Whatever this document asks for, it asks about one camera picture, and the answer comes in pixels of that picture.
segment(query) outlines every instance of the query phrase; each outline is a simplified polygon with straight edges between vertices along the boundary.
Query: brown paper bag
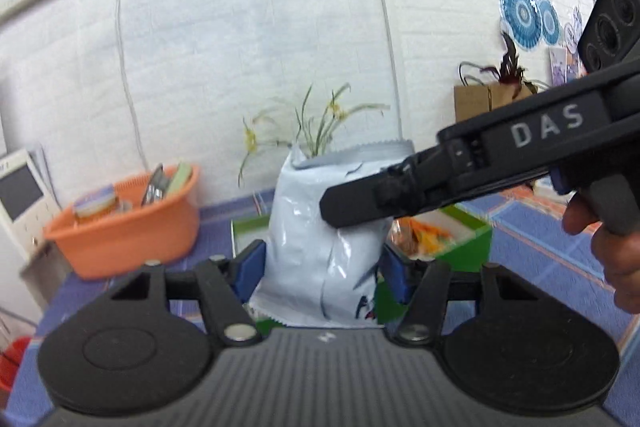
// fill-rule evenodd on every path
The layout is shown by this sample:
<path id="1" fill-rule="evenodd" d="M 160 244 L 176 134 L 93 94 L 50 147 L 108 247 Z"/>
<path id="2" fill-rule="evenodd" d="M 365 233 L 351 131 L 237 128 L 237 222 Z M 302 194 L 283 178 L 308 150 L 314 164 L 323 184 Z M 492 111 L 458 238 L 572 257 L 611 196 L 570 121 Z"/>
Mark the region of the brown paper bag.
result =
<path id="1" fill-rule="evenodd" d="M 522 86 L 514 99 L 513 93 L 516 86 L 499 84 L 498 82 L 486 86 L 455 86 L 453 89 L 456 122 L 468 120 L 508 103 L 523 100 L 533 94 L 528 87 Z"/>

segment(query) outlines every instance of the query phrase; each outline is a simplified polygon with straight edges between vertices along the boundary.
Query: white cable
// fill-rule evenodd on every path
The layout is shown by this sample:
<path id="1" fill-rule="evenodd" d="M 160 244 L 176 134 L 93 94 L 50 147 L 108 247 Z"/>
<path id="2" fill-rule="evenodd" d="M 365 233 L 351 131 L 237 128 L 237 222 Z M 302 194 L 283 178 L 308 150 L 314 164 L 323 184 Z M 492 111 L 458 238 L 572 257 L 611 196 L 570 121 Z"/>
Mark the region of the white cable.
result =
<path id="1" fill-rule="evenodd" d="M 396 95 L 396 107 L 398 110 L 398 134 L 401 138 L 411 139 L 411 120 L 408 113 L 408 103 L 404 90 L 401 89 L 400 83 L 404 82 L 404 69 L 402 64 L 402 52 L 396 50 L 399 48 L 399 39 L 394 39 L 393 27 L 389 15 L 389 9 L 392 9 L 392 0 L 380 0 L 382 2 L 382 14 L 385 20 L 386 42 L 389 48 L 389 58 L 391 60 L 391 75 L 394 81 L 394 91 Z"/>
<path id="2" fill-rule="evenodd" d="M 131 92 L 129 90 L 129 81 L 127 80 L 127 70 L 124 61 L 124 46 L 122 44 L 122 32 L 120 31 L 120 0 L 116 0 L 116 45 L 118 47 L 118 58 L 120 59 L 120 78 L 122 80 L 122 89 L 127 98 L 127 105 L 129 105 L 129 112 L 131 113 L 131 121 L 133 123 L 133 132 L 136 136 L 136 147 L 138 148 L 138 155 L 142 166 L 145 171 L 149 170 L 149 163 L 146 160 L 145 151 L 142 147 L 142 138 L 140 137 L 140 126 L 138 125 L 138 115 L 136 114 L 136 108 L 133 105 L 133 99 L 131 98 Z"/>

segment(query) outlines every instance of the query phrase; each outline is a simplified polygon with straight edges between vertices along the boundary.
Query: ribbed surface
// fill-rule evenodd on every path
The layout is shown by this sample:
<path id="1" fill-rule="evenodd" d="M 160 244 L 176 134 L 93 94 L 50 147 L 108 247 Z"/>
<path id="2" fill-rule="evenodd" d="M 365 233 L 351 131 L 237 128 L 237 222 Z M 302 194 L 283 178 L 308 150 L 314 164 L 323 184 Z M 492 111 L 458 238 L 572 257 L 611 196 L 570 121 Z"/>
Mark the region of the ribbed surface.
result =
<path id="1" fill-rule="evenodd" d="M 228 349 L 181 402 L 127 427 L 613 427 L 600 409 L 559 418 L 493 411 L 461 393 L 433 355 L 388 342 L 381 330 L 274 330 L 262 344 Z M 105 425 L 58 412 L 43 427 Z"/>

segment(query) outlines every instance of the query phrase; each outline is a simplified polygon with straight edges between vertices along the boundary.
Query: red bucket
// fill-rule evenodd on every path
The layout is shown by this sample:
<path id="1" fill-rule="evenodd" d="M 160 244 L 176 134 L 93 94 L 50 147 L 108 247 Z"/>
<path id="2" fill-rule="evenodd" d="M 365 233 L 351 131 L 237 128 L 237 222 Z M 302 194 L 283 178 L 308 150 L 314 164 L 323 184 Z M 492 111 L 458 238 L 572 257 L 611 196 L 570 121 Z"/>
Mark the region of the red bucket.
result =
<path id="1" fill-rule="evenodd" d="M 0 391 L 10 393 L 31 337 L 20 337 L 0 353 Z"/>

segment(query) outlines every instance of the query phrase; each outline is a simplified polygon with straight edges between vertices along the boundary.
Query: orange plastic basket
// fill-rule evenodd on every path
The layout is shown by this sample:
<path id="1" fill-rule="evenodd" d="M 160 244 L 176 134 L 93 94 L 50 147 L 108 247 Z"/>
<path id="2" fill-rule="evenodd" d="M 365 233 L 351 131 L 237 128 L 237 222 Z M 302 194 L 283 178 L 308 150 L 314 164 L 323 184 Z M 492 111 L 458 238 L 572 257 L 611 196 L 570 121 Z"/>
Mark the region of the orange plastic basket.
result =
<path id="1" fill-rule="evenodd" d="M 175 166 L 166 168 L 174 174 Z M 165 200 L 140 206 L 151 174 L 141 174 L 114 185 L 121 200 L 133 209 L 78 225 L 71 206 L 56 216 L 44 230 L 55 241 L 78 277 L 102 279 L 135 270 L 145 261 L 176 261 L 193 247 L 200 213 L 196 184 L 200 168 L 193 166 L 187 184 Z"/>

